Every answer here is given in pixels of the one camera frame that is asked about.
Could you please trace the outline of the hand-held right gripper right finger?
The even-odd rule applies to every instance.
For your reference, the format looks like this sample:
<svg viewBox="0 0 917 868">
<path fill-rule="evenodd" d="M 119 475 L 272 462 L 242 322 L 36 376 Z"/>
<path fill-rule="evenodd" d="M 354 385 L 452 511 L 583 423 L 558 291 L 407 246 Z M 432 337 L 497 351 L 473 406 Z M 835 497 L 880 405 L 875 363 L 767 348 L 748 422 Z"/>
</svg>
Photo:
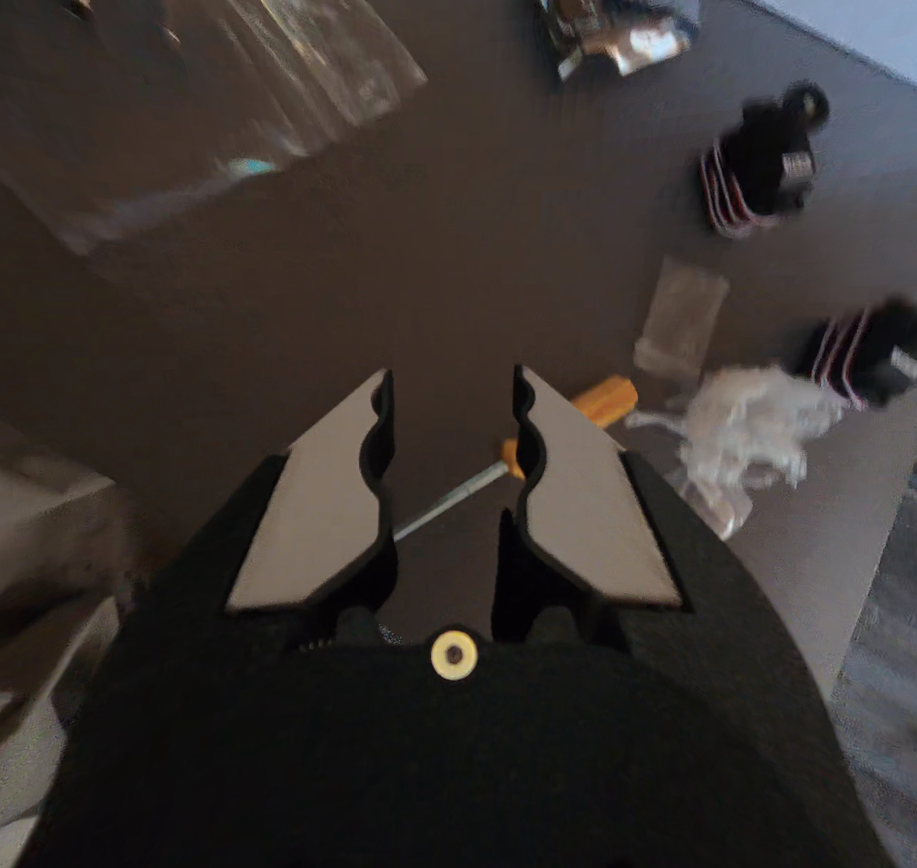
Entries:
<svg viewBox="0 0 917 868">
<path fill-rule="evenodd" d="M 513 370 L 526 548 L 587 598 L 683 610 L 684 598 L 625 464 L 605 429 L 527 366 Z"/>
</svg>

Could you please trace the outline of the long orange rod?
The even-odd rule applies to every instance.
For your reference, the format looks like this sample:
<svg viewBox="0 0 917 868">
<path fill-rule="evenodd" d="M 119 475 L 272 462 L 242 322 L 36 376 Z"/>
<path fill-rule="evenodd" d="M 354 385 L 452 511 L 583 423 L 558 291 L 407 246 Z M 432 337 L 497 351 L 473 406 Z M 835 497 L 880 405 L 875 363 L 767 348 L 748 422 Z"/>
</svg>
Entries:
<svg viewBox="0 0 917 868">
<path fill-rule="evenodd" d="M 630 380 L 611 376 L 574 397 L 571 404 L 605 431 L 634 410 L 637 400 L 636 387 Z M 515 439 L 503 442 L 498 458 L 493 464 L 469 477 L 439 498 L 429 509 L 396 528 L 395 542 L 405 540 L 504 476 L 522 479 L 522 471 L 516 461 L 516 449 Z"/>
</svg>

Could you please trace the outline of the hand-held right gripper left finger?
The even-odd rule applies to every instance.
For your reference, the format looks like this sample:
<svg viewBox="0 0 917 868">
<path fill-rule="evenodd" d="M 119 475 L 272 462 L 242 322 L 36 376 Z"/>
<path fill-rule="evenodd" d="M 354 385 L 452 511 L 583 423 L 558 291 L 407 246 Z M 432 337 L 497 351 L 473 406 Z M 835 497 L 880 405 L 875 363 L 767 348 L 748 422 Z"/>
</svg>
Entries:
<svg viewBox="0 0 917 868">
<path fill-rule="evenodd" d="M 231 614 L 314 604 L 366 571 L 393 536 L 384 476 L 395 388 L 379 370 L 291 443 L 225 602 Z"/>
</svg>

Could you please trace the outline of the small empty clear bag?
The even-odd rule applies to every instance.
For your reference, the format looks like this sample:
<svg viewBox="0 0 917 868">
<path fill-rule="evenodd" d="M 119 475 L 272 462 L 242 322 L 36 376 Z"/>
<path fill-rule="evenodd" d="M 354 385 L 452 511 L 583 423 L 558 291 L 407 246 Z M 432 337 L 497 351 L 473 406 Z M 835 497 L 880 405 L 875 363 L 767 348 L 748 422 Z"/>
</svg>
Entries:
<svg viewBox="0 0 917 868">
<path fill-rule="evenodd" d="M 634 346 L 636 368 L 666 381 L 697 382 L 729 291 L 725 277 L 665 256 Z"/>
</svg>

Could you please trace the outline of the black servo motor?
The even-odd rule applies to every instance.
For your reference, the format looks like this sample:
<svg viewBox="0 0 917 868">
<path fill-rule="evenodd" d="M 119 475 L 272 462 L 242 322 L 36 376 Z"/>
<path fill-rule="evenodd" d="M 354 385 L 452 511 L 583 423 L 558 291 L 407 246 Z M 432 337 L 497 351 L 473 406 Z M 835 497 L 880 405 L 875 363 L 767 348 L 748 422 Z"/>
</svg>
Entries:
<svg viewBox="0 0 917 868">
<path fill-rule="evenodd" d="M 817 176 L 810 138 L 831 115 L 816 83 L 793 83 L 781 99 L 744 103 L 741 121 L 702 153 L 699 182 L 706 221 L 740 241 L 769 231 L 806 205 Z"/>
<path fill-rule="evenodd" d="M 916 386 L 916 306 L 891 298 L 821 321 L 789 364 L 859 412 L 884 409 Z"/>
</svg>

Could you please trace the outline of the shiny foil bag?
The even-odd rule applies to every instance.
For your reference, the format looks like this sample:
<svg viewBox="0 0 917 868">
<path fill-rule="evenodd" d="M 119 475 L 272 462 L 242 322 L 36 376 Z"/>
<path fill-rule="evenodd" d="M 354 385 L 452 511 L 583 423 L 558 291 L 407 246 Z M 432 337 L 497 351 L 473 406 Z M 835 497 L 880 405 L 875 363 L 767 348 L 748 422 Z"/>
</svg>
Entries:
<svg viewBox="0 0 917 868">
<path fill-rule="evenodd" d="M 628 77 L 677 59 L 694 44 L 700 0 L 533 0 L 561 83 L 587 60 Z"/>
</svg>

